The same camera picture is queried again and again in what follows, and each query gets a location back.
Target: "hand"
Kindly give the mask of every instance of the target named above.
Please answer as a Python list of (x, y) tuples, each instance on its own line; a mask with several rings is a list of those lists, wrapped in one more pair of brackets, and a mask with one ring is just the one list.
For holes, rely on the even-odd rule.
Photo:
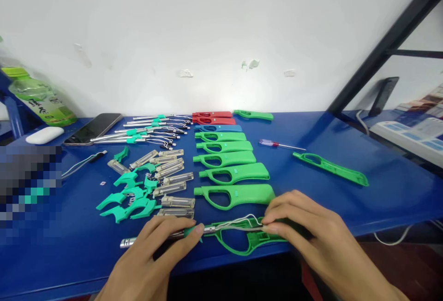
[[(276, 219), (289, 218), (313, 235), (307, 241), (293, 228)], [(278, 234), (296, 247), (309, 266), (344, 301), (407, 300), (371, 262), (338, 214), (297, 190), (276, 197), (262, 223), (264, 231)]]
[(160, 258), (154, 252), (171, 233), (195, 225), (195, 220), (155, 216), (143, 227), (134, 244), (115, 264), (97, 301), (166, 300), (169, 274), (203, 235), (198, 225), (186, 238), (174, 243)]

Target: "black metal frame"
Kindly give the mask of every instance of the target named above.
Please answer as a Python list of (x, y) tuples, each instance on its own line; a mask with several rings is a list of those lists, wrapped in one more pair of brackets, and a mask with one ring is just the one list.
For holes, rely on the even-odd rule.
[(328, 108), (328, 112), (333, 113), (341, 119), (344, 108), (377, 73), (383, 64), (388, 61), (391, 55), (443, 59), (443, 52), (398, 50), (398, 47), (440, 1), (441, 0), (413, 0), (334, 99)]

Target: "phone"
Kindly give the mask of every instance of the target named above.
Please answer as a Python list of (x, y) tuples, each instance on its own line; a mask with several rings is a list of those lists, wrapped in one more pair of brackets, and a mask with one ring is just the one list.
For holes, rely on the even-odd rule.
[(63, 143), (67, 146), (92, 145), (91, 138), (105, 135), (122, 118), (120, 113), (99, 114)]

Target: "blue lighter handle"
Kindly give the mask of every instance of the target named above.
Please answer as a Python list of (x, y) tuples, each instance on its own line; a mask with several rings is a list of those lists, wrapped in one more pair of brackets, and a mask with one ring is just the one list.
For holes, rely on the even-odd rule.
[(195, 125), (195, 130), (203, 132), (234, 132), (241, 133), (243, 130), (240, 125)]

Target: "plastic bottle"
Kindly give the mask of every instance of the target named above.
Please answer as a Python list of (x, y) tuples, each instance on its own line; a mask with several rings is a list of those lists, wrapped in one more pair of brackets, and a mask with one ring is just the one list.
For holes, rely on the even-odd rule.
[(77, 121), (74, 112), (63, 104), (47, 83), (31, 78), (21, 67), (3, 67), (1, 70), (13, 80), (9, 91), (49, 126), (65, 127)]

